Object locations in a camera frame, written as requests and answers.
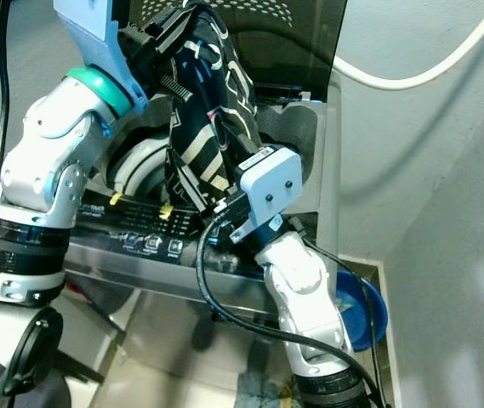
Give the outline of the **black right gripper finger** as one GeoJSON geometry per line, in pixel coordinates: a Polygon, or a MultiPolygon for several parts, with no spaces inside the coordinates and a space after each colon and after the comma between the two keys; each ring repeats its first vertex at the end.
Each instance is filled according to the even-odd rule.
{"type": "Polygon", "coordinates": [[[239,164],[258,151],[258,140],[253,139],[245,126],[218,126],[218,131],[225,140],[222,155],[225,157],[226,174],[241,174],[239,164]]]}
{"type": "Polygon", "coordinates": [[[174,180],[180,187],[177,197],[189,202],[200,213],[207,213],[231,194],[230,180],[227,179],[225,160],[213,160],[217,168],[207,168],[210,179],[202,178],[203,170],[192,171],[183,160],[172,160],[174,180]]]}

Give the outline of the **black red patterned garment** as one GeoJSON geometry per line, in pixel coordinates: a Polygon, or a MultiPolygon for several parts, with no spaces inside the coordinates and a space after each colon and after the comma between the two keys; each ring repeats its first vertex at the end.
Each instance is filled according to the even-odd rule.
{"type": "MultiPolygon", "coordinates": [[[[191,9],[191,27],[168,62],[168,76],[190,92],[190,97],[172,100],[168,160],[172,173],[168,175],[168,186],[172,199],[195,209],[176,195],[180,187],[174,180],[172,160],[183,160],[194,172],[203,170],[200,178],[209,180],[207,168],[217,168],[212,161],[225,159],[225,140],[218,126],[245,126],[258,140],[258,150],[262,143],[254,85],[239,65],[225,23],[206,3],[187,3],[182,8],[191,9]]],[[[233,187],[239,174],[226,177],[233,187]]]]}

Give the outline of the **grey top-load washing machine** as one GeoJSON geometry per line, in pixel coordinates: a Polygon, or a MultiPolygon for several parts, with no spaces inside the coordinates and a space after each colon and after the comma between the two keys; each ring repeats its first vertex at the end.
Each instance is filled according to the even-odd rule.
{"type": "MultiPolygon", "coordinates": [[[[259,105],[262,131],[304,152],[305,191],[288,208],[292,226],[334,252],[339,238],[339,90],[328,101],[259,105]]],[[[271,324],[274,303],[254,267],[209,245],[212,295],[239,318],[271,324]]],[[[58,306],[66,327],[61,351],[101,380],[67,378],[73,408],[233,408],[236,382],[260,373],[297,383],[276,339],[214,321],[191,267],[195,244],[184,242],[182,264],[94,247],[77,238],[65,267],[83,298],[66,291],[58,306]]]]}

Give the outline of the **dark tinted washer lid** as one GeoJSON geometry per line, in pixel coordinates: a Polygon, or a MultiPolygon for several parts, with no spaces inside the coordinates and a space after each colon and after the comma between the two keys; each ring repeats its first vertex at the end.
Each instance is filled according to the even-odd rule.
{"type": "Polygon", "coordinates": [[[187,3],[217,12],[258,99],[328,101],[347,0],[138,0],[130,23],[144,28],[187,3]]]}

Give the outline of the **blue plastic basin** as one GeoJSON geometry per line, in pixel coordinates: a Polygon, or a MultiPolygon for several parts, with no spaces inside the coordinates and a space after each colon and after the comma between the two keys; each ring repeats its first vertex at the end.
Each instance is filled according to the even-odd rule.
{"type": "Polygon", "coordinates": [[[374,341],[385,339],[389,326],[388,307],[370,280],[362,283],[346,268],[336,273],[335,304],[355,351],[373,348],[374,341]]]}

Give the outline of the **colourful patterned floor rag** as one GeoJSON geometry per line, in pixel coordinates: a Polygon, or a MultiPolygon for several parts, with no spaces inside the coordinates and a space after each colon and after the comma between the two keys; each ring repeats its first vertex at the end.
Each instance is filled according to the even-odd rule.
{"type": "Polygon", "coordinates": [[[233,408],[303,408],[292,382],[277,382],[260,373],[243,373],[236,382],[233,408]]]}

